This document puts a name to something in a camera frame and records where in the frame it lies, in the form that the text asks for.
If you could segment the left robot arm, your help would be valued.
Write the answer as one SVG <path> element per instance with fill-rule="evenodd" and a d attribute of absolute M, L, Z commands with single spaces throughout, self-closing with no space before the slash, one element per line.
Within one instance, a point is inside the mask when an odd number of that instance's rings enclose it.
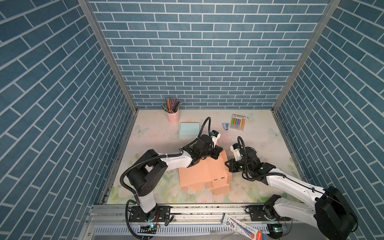
<path fill-rule="evenodd" d="M 179 168 L 193 167 L 208 157 L 218 159 L 223 148 L 217 146 L 220 133 L 211 130 L 211 118 L 203 122 L 198 136 L 189 144 L 181 147 L 177 153 L 158 154 L 155 150 L 146 151 L 131 167 L 120 176 L 123 188 L 133 193 L 135 204 L 143 213 L 153 212 L 157 203 L 154 188 L 164 173 Z"/>

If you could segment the pink paper box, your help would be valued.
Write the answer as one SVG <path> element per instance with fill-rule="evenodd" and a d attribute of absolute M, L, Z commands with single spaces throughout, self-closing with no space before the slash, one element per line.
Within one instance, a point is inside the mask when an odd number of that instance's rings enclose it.
<path fill-rule="evenodd" d="M 225 165 L 228 160 L 225 151 L 222 151 L 217 160 L 206 158 L 189 168 L 179 168 L 180 186 L 184 192 L 198 191 L 205 187 L 213 191 L 214 196 L 230 192 L 232 173 Z"/>

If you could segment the mint green paper box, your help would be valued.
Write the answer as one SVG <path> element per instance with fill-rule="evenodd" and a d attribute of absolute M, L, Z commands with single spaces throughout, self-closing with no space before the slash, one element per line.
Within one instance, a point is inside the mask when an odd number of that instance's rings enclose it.
<path fill-rule="evenodd" d="M 179 138 L 190 139 L 198 136 L 201 124 L 196 122 L 181 122 L 179 124 Z"/>

